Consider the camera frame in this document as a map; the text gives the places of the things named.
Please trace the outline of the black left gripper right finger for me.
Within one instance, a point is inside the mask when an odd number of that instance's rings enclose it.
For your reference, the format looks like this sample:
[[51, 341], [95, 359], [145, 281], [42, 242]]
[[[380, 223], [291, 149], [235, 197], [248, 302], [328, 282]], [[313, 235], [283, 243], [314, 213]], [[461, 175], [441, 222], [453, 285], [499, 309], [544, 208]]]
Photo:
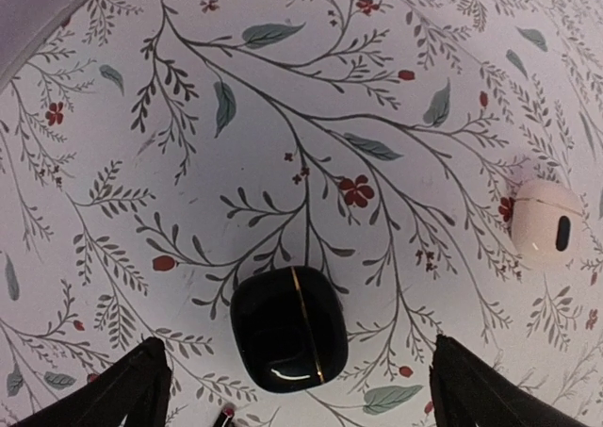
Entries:
[[452, 337], [439, 335], [430, 366], [438, 426], [577, 426], [582, 423], [512, 384]]

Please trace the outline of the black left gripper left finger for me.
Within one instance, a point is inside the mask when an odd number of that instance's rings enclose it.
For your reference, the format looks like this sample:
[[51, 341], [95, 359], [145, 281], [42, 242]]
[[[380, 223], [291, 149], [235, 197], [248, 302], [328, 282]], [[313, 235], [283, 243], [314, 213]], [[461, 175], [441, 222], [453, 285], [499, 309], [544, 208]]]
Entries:
[[163, 426], [171, 369], [156, 337], [136, 348], [93, 382], [19, 421], [26, 426]]

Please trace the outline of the black round earbud case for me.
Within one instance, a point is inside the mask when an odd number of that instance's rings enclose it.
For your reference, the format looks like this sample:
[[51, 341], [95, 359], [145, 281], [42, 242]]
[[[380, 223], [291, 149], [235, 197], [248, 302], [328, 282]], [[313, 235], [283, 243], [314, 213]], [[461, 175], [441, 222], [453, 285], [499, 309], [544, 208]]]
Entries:
[[266, 271], [235, 290], [230, 319], [251, 379], [286, 394], [334, 380], [348, 362], [343, 310], [320, 271], [291, 266]]

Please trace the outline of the white earbud charging case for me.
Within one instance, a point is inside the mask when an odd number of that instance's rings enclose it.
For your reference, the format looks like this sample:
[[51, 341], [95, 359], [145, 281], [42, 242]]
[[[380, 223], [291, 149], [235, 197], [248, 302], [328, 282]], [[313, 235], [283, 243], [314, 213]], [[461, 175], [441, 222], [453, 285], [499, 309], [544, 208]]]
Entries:
[[558, 268], [579, 253], [581, 222], [581, 202], [571, 189], [532, 179], [514, 199], [512, 243], [529, 267]]

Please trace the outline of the floral patterned table mat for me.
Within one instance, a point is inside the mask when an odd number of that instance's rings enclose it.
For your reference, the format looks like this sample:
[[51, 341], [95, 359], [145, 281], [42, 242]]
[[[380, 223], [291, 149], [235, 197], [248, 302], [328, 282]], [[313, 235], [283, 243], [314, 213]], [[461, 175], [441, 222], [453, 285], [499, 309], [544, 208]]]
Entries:
[[[532, 179], [579, 253], [514, 248]], [[349, 360], [276, 395], [230, 326], [308, 265]], [[88, 0], [1, 93], [1, 422], [166, 345], [170, 426], [431, 426], [438, 334], [602, 422], [602, 0]]]

